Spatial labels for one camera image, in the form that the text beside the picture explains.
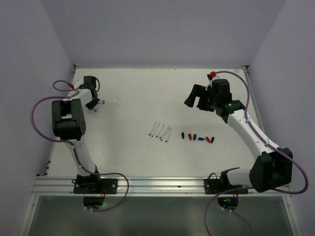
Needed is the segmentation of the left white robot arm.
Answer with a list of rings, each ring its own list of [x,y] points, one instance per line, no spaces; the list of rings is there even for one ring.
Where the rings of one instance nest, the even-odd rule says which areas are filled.
[[[99,103],[99,80],[94,76],[85,76],[71,98],[52,102],[53,133],[69,148],[77,167],[77,178],[84,180],[97,172],[84,138],[87,125],[84,111],[93,110]]]

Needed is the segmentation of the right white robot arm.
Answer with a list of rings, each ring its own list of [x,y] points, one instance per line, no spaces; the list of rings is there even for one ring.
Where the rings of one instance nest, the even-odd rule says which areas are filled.
[[[193,107],[196,98],[199,98],[197,108],[221,117],[241,137],[254,157],[250,169],[235,167],[221,172],[221,191],[230,193],[237,187],[251,186],[257,192],[265,192],[291,182],[291,150],[280,148],[269,140],[245,113],[245,105],[232,98],[228,80],[215,79],[207,87],[194,85],[184,104]],[[280,155],[280,151],[289,158]]]

